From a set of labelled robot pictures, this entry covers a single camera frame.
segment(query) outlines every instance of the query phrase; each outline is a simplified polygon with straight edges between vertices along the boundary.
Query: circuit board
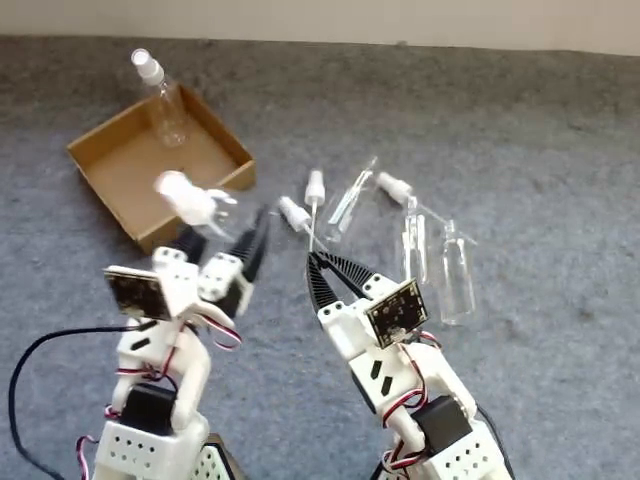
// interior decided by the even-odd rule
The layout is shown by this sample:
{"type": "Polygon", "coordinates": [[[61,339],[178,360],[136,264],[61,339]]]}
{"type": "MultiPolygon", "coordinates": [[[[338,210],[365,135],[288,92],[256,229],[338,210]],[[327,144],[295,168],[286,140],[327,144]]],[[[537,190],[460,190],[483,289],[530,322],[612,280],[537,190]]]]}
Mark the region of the circuit board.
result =
{"type": "Polygon", "coordinates": [[[366,310],[380,348],[400,342],[411,331],[426,322],[429,314],[415,279],[401,284],[398,289],[366,310]]]}
{"type": "Polygon", "coordinates": [[[104,276],[118,308],[132,318],[171,320],[160,281],[153,272],[126,267],[109,267],[104,276]]]}

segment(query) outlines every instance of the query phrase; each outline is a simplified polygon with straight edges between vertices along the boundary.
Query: black cable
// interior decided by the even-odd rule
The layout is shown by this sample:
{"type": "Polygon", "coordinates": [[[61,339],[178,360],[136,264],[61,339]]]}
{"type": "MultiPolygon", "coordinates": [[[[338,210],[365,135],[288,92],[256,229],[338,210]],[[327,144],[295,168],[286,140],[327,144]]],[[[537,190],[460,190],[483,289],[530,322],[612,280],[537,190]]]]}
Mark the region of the black cable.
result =
{"type": "Polygon", "coordinates": [[[491,418],[491,416],[489,415],[489,413],[482,408],[480,405],[478,405],[478,411],[480,412],[480,415],[482,415],[484,417],[484,419],[487,421],[487,424],[489,425],[489,428],[491,429],[491,433],[493,433],[493,436],[496,439],[496,443],[498,444],[498,448],[500,449],[500,452],[502,453],[502,456],[504,457],[504,466],[507,467],[507,471],[509,472],[509,475],[511,475],[511,478],[513,480],[516,480],[516,475],[515,473],[513,473],[513,467],[511,466],[511,461],[509,460],[509,455],[507,455],[507,451],[504,448],[504,444],[502,443],[502,438],[500,438],[500,434],[498,433],[498,427],[496,427],[495,422],[493,421],[493,418],[491,418]]]}
{"type": "Polygon", "coordinates": [[[27,348],[16,367],[13,369],[13,373],[11,374],[11,380],[9,382],[9,393],[7,394],[8,407],[9,407],[9,425],[11,426],[11,438],[13,439],[13,444],[18,450],[18,453],[31,465],[36,467],[43,473],[46,473],[49,477],[55,480],[65,480],[65,478],[58,472],[56,472],[51,467],[41,463],[37,460],[25,447],[22,445],[22,440],[20,439],[20,434],[18,433],[18,424],[16,422],[16,386],[18,384],[18,377],[20,376],[20,372],[22,372],[22,368],[24,364],[27,362],[29,357],[33,354],[33,352],[43,343],[48,342],[49,340],[53,340],[54,338],[66,337],[70,335],[82,335],[85,333],[123,333],[123,332],[131,332],[134,330],[144,331],[152,326],[156,325],[158,322],[152,320],[150,322],[144,323],[142,325],[130,326],[130,327],[91,327],[91,328],[71,328],[67,330],[58,330],[57,332],[51,332],[47,335],[43,335],[35,342],[33,342],[29,348],[27,348]]]}

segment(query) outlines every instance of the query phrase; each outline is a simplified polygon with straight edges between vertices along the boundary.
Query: transparent tube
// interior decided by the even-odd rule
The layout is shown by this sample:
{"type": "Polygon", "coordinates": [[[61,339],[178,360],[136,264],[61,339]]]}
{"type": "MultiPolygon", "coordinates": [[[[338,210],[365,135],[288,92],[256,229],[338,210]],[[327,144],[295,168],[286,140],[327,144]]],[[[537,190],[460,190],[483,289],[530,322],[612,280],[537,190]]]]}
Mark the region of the transparent tube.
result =
{"type": "Polygon", "coordinates": [[[448,325],[459,325],[474,316],[476,299],[471,279],[467,241],[450,220],[445,224],[442,252],[442,285],[438,288],[440,315],[448,325]]]}
{"type": "Polygon", "coordinates": [[[320,236],[329,243],[343,242],[349,231],[353,230],[359,212],[367,203],[366,197],[376,188],[375,175],[378,159],[374,157],[358,172],[353,182],[334,195],[324,209],[320,236]]]}
{"type": "Polygon", "coordinates": [[[416,197],[409,197],[401,238],[403,280],[415,278],[418,285],[429,283],[427,219],[420,213],[416,197]]]}

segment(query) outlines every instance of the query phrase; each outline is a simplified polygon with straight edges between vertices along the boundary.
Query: plastic vial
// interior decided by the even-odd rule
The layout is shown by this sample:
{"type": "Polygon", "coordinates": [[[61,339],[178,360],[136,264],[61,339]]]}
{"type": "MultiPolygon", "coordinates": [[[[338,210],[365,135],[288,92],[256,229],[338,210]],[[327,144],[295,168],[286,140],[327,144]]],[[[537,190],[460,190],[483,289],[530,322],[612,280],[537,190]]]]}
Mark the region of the plastic vial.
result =
{"type": "Polygon", "coordinates": [[[151,125],[163,145],[173,148],[188,138],[187,114],[182,104],[180,88],[148,51],[138,48],[131,54],[146,93],[147,112],[151,125]]]}
{"type": "Polygon", "coordinates": [[[450,220],[444,228],[445,241],[442,253],[442,285],[440,286],[440,314],[442,321],[459,325],[472,317],[476,299],[471,280],[470,258],[467,241],[450,220]]]}
{"type": "Polygon", "coordinates": [[[402,239],[402,268],[405,280],[415,278],[418,285],[424,286],[430,281],[427,262],[428,243],[427,226],[424,214],[418,211],[416,197],[407,199],[402,239]]]}
{"type": "Polygon", "coordinates": [[[331,243],[337,244],[345,241],[349,230],[353,230],[355,220],[362,215],[363,208],[370,202],[367,198],[375,188],[375,169],[378,158],[374,157],[358,172],[353,183],[346,189],[335,195],[327,208],[323,221],[323,237],[331,243]]]}

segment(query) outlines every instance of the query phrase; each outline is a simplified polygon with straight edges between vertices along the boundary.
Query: perforated plastic part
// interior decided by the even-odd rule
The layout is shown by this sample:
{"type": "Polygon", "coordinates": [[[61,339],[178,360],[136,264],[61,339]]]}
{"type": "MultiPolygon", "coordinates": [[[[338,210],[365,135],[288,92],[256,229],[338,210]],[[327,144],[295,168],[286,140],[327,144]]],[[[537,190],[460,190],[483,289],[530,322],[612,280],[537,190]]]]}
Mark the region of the perforated plastic part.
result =
{"type": "Polygon", "coordinates": [[[504,458],[487,426],[482,422],[473,421],[472,427],[472,433],[423,464],[429,472],[428,478],[494,478],[490,476],[492,472],[504,470],[504,458]]]}
{"type": "Polygon", "coordinates": [[[307,259],[307,283],[309,284],[311,302],[316,312],[338,301],[338,297],[322,276],[313,255],[309,255],[307,259]]]}
{"type": "Polygon", "coordinates": [[[190,480],[233,480],[229,465],[215,445],[205,445],[196,459],[190,480]]]}
{"type": "Polygon", "coordinates": [[[108,421],[96,452],[93,480],[127,478],[123,475],[145,480],[187,479],[208,434],[208,422],[199,414],[185,430],[168,437],[108,421]]]}
{"type": "Polygon", "coordinates": [[[373,275],[374,272],[369,270],[364,265],[349,260],[339,255],[334,255],[327,252],[318,252],[320,258],[333,265],[332,270],[347,286],[351,288],[349,282],[353,283],[359,289],[362,289],[367,280],[373,275]]]}

